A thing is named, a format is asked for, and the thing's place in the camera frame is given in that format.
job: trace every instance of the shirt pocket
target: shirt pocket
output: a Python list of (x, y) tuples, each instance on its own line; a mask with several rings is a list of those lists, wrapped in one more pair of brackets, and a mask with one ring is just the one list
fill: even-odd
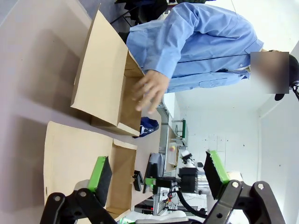
[(201, 88), (214, 88), (218, 86), (226, 85), (228, 78), (220, 78), (215, 80), (201, 81), (199, 87)]

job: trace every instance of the man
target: man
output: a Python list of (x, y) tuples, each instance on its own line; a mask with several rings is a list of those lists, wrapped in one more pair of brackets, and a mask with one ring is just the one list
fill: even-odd
[[(223, 8), (190, 3), (175, 6), (164, 21), (132, 27), (126, 44), (146, 73), (133, 89), (135, 100), (145, 94), (136, 110), (152, 101), (149, 113), (166, 92), (231, 85), (249, 78), (251, 52), (265, 51), (244, 17)], [(297, 73), (291, 80), (288, 74), (283, 75), (289, 67), (285, 52), (265, 52), (254, 58), (261, 76), (276, 93), (285, 93), (290, 82), (298, 79), (299, 65), (293, 57)]]

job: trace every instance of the hand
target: hand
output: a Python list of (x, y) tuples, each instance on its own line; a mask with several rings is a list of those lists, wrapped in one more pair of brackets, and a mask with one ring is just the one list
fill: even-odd
[(155, 108), (161, 102), (162, 97), (167, 90), (170, 79), (160, 72), (149, 70), (146, 75), (133, 87), (133, 100), (144, 98), (136, 106), (137, 111), (141, 111), (145, 106), (152, 104), (149, 113), (153, 113)]

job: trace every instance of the cardboard box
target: cardboard box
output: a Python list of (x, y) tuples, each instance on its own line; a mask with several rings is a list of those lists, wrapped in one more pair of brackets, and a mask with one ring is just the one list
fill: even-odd
[[(75, 185), (90, 179), (98, 156), (108, 156), (112, 170), (106, 209), (115, 220), (131, 208), (137, 146), (108, 136), (50, 122), (44, 153), (44, 198), (53, 192), (70, 195)], [(79, 224), (89, 224), (80, 219)]]
[(139, 136), (141, 112), (131, 90), (144, 76), (126, 44), (100, 11), (78, 67), (71, 107), (93, 116), (92, 125)]

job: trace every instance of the shirt sleeve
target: shirt sleeve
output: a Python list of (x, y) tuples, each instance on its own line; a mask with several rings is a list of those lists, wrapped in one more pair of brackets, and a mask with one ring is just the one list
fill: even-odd
[(182, 48), (194, 32), (238, 38), (235, 28), (238, 17), (235, 12), (219, 7), (178, 4), (164, 20), (153, 46), (147, 48), (144, 70), (156, 70), (171, 78), (181, 58)]

